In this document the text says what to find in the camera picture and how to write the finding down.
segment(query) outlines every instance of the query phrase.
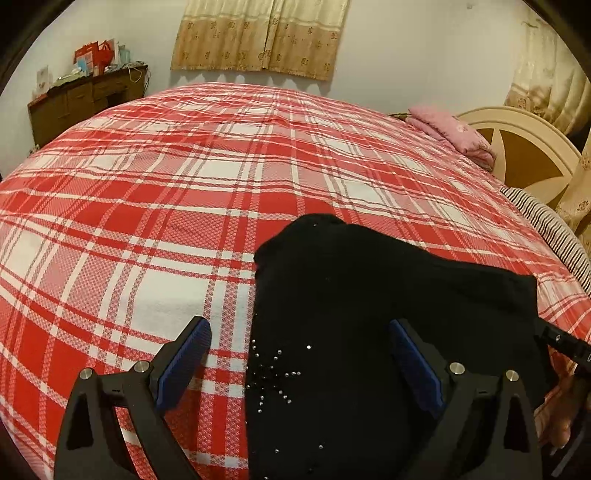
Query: headboard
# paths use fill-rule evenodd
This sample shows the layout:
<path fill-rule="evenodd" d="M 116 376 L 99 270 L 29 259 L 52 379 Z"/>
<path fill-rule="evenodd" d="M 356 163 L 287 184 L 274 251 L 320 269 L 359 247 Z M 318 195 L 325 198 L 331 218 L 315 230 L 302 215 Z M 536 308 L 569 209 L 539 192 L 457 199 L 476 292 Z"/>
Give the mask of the headboard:
<path fill-rule="evenodd" d="M 564 134 L 539 116 L 509 106 L 478 108 L 458 118 L 491 143 L 496 178 L 556 207 L 581 158 Z"/>

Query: silver bolt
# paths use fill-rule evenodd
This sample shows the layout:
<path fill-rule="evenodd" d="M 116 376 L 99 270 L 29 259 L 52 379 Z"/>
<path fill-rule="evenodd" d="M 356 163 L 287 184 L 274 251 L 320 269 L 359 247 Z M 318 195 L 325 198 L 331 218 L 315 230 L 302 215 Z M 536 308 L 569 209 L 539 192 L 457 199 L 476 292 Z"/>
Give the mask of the silver bolt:
<path fill-rule="evenodd" d="M 84 370 L 82 370 L 80 372 L 80 378 L 82 380 L 88 380 L 90 377 L 92 377 L 92 369 L 91 368 L 85 368 Z"/>
<path fill-rule="evenodd" d="M 466 367 L 464 367 L 460 362 L 453 362 L 449 366 L 449 371 L 454 375 L 463 375 L 466 372 Z"/>
<path fill-rule="evenodd" d="M 507 372 L 505 372 L 505 376 L 510 382 L 517 382 L 519 380 L 519 373 L 517 373 L 515 370 L 507 370 Z"/>
<path fill-rule="evenodd" d="M 144 373 L 148 368 L 150 368 L 150 362 L 147 362 L 146 360 L 140 360 L 134 365 L 134 370 L 139 374 Z"/>

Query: wooden cabinet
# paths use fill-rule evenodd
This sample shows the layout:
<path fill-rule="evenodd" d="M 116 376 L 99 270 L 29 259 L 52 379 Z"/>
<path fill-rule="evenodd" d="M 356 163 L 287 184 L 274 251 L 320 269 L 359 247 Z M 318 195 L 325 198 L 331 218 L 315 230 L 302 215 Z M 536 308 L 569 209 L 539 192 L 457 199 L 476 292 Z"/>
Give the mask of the wooden cabinet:
<path fill-rule="evenodd" d="M 29 103 L 35 144 L 43 147 L 68 128 L 106 108 L 144 96 L 148 66 L 85 77 L 54 87 Z"/>

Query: folded black clothing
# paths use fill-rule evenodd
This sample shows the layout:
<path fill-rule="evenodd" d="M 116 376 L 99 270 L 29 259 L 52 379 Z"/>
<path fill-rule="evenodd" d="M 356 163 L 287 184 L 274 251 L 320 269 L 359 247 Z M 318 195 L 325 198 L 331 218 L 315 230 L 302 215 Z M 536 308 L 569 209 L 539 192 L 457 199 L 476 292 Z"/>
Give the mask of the folded black clothing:
<path fill-rule="evenodd" d="M 406 318 L 449 362 L 556 384 L 534 337 L 536 280 L 305 215 L 257 250 L 246 420 L 252 479 L 394 479 L 433 429 L 391 356 Z"/>

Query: plaid blanket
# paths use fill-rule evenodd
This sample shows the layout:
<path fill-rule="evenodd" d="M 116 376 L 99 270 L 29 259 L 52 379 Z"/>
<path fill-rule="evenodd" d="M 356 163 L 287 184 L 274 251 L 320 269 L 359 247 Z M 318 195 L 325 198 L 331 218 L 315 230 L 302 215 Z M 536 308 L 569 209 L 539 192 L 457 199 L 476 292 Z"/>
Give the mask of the plaid blanket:
<path fill-rule="evenodd" d="M 0 418 L 50 478 L 77 373 L 151 359 L 200 314 L 211 351 L 166 419 L 204 479 L 247 479 L 253 254 L 311 212 L 534 274 L 540 316 L 587 338 L 591 301 L 499 187 L 403 122 L 291 90 L 209 83 L 104 111 L 0 184 Z"/>

